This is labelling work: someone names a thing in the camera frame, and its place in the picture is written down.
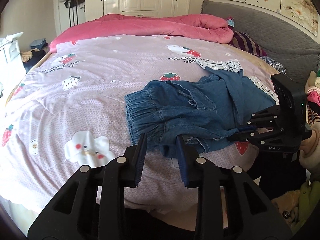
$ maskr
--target white lace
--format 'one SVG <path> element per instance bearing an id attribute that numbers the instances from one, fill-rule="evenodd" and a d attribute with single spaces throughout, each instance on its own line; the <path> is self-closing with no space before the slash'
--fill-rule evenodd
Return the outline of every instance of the white lace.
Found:
<path id="1" fill-rule="evenodd" d="M 243 69 L 237 59 L 230 59 L 228 61 L 213 61 L 196 58 L 195 60 L 203 69 L 205 69 L 205 67 L 209 67 L 213 70 L 225 69 L 236 73 Z"/>
<path id="2" fill-rule="evenodd" d="M 257 88 L 261 89 L 263 92 L 271 96 L 276 102 L 276 105 L 279 105 L 278 95 L 271 89 L 269 89 L 265 84 L 263 84 L 259 78 L 255 76 L 249 76 L 248 78 L 257 86 Z"/>

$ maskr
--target silver screw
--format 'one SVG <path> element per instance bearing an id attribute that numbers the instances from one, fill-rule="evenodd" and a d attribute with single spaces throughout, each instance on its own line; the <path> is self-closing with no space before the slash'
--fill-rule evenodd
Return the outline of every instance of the silver screw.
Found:
<path id="1" fill-rule="evenodd" d="M 234 171 L 235 173 L 241 173 L 241 172 L 242 172 L 242 168 L 239 167 L 239 166 L 234 166 L 234 167 L 233 167 L 233 171 Z"/>
<path id="2" fill-rule="evenodd" d="M 84 165 L 84 166 L 81 166 L 80 171 L 87 172 L 89 169 L 90 169 L 90 167 L 88 165 Z"/>
<path id="3" fill-rule="evenodd" d="M 119 163 L 125 163 L 127 161 L 127 158 L 126 157 L 123 157 L 123 156 L 121 156 L 121 157 L 119 157 L 118 159 L 117 159 L 117 162 L 119 162 Z"/>
<path id="4" fill-rule="evenodd" d="M 197 163 L 199 163 L 199 164 L 204 164 L 205 163 L 205 158 L 202 158 L 202 157 L 199 157 L 199 158 L 197 158 Z"/>

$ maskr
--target gray quilted headboard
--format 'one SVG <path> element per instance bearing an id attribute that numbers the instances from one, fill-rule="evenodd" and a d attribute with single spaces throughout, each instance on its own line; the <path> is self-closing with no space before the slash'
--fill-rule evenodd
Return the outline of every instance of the gray quilted headboard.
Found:
<path id="1" fill-rule="evenodd" d="M 201 13 L 232 17 L 234 30 L 247 33 L 268 56 L 287 68 L 287 75 L 300 86 L 316 71 L 320 45 L 303 31 L 273 15 L 228 3 L 204 0 Z"/>

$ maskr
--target denim pants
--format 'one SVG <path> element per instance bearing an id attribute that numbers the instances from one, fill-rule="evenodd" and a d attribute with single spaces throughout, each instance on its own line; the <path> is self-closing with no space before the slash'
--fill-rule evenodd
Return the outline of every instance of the denim pants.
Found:
<path id="1" fill-rule="evenodd" d="M 274 100 L 243 76 L 243 70 L 211 70 L 198 82 L 151 81 L 125 96 L 129 133 L 133 144 L 141 133 L 148 149 L 159 148 L 175 157 L 175 140 L 183 135 L 198 153 L 223 149 L 226 137 L 238 131 L 251 114 L 275 104 Z"/>

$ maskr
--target pink bed sheet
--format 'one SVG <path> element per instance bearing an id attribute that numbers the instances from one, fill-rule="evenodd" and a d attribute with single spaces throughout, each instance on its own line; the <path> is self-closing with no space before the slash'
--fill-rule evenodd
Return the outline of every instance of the pink bed sheet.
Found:
<path id="1" fill-rule="evenodd" d="M 228 43 L 233 38 L 233 31 L 228 29 L 226 20 L 208 14 L 169 18 L 108 14 L 67 29 L 50 44 L 50 52 L 57 52 L 57 45 L 61 43 L 121 34 L 182 36 L 221 44 Z"/>

